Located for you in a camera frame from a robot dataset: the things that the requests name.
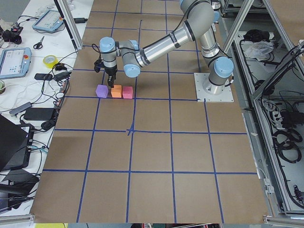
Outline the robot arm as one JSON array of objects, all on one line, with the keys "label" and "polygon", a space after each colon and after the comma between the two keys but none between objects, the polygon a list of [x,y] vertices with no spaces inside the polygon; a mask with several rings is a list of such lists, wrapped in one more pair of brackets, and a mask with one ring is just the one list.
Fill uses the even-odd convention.
[{"label": "robot arm", "polygon": [[115,41],[112,37],[103,37],[99,42],[99,58],[94,63],[95,72],[104,69],[108,75],[107,83],[114,86],[117,72],[117,57],[123,61],[123,70],[128,77],[139,76],[141,69],[162,56],[181,46],[198,41],[201,54],[210,74],[203,82],[203,89],[212,95],[219,95],[229,84],[234,64],[226,56],[216,41],[212,24],[216,12],[210,0],[181,0],[180,9],[183,18],[178,26],[159,40],[140,48],[135,40]]}]

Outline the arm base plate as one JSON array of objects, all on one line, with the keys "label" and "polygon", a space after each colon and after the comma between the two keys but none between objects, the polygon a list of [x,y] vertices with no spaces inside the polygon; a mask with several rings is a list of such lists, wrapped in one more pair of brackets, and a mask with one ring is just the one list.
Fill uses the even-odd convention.
[{"label": "arm base plate", "polygon": [[232,103],[234,102],[231,87],[213,85],[209,81],[209,73],[194,73],[196,97],[198,102]]}]

